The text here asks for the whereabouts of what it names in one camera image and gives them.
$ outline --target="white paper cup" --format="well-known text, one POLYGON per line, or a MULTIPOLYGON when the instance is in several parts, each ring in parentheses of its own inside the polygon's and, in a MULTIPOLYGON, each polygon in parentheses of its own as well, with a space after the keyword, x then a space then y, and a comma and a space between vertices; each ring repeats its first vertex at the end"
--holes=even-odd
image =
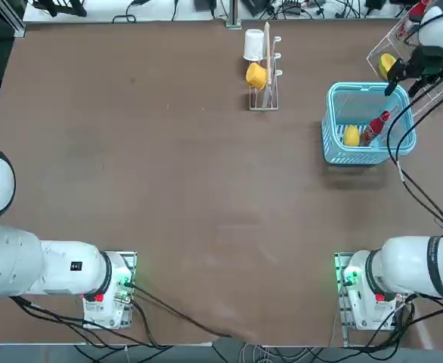
POLYGON ((261 61, 264 51, 264 32, 260 29, 248 29, 245 32, 243 57, 251 62, 261 61))

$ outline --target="red bottle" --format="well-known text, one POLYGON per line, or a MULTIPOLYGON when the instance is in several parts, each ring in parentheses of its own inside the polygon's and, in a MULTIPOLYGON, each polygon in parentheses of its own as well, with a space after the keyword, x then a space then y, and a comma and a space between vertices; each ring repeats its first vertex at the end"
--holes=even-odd
POLYGON ((370 146, 371 141, 381 133, 385 122, 389 120, 390 116, 391 114, 388 111, 383 111, 380 117, 377 117, 366 126, 361 136, 361 146, 370 146))

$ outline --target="blue basket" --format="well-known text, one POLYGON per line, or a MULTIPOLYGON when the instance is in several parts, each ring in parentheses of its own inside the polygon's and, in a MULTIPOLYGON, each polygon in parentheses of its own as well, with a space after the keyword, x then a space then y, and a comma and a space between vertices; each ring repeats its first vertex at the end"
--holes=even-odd
MULTIPOLYGON (((389 158, 386 135, 393 119, 410 103, 407 92, 400 86, 386 97, 383 82, 338 82, 327 93, 327 111, 322 120, 324 158, 331 164, 374 165, 389 158), (344 145, 344 132, 348 126, 356 126, 363 133, 374 118, 387 110, 391 118, 383 132, 368 147, 344 145)), ((401 136, 413 125, 411 109, 404 113, 391 132, 390 148, 396 151, 401 136)), ((408 154, 417 143, 413 130, 400 146, 399 155, 408 154)))

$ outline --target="yellow fruit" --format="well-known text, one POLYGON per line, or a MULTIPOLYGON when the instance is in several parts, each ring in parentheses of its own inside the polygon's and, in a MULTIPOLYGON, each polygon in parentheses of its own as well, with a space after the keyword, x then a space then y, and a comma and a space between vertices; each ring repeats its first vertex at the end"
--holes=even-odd
POLYGON ((388 80, 388 71, 393 67, 393 64, 396 63, 395 57, 390 55, 389 53, 385 53, 381 56, 378 62, 379 74, 384 80, 388 80))
POLYGON ((345 146, 359 145, 359 131, 355 126, 350 125, 344 131, 344 145, 345 146))

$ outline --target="brown tabletop surface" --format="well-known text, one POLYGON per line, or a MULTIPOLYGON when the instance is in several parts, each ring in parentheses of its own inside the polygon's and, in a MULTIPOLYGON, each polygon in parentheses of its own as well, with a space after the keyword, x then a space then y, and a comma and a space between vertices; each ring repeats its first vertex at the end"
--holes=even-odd
MULTIPOLYGON (((216 330, 326 346, 335 252, 441 233, 391 163, 338 168, 322 157, 327 90, 377 80, 366 56, 392 24, 272 23, 283 39, 273 113, 247 110, 244 31, 221 21, 32 27, 14 44, 0 94, 0 150, 17 173, 0 222, 135 250, 138 284, 216 330)), ((443 107, 403 163, 443 208, 443 107)), ((82 314, 71 296, 36 301, 82 314)), ((162 343, 215 339, 145 306, 162 343)), ((145 339, 134 320, 124 333, 145 339)), ((365 341, 356 335, 352 343, 365 341)), ((0 343, 79 341, 0 299, 0 343)), ((333 345, 341 343, 338 319, 333 345)), ((443 317, 404 343, 443 349, 443 317)))

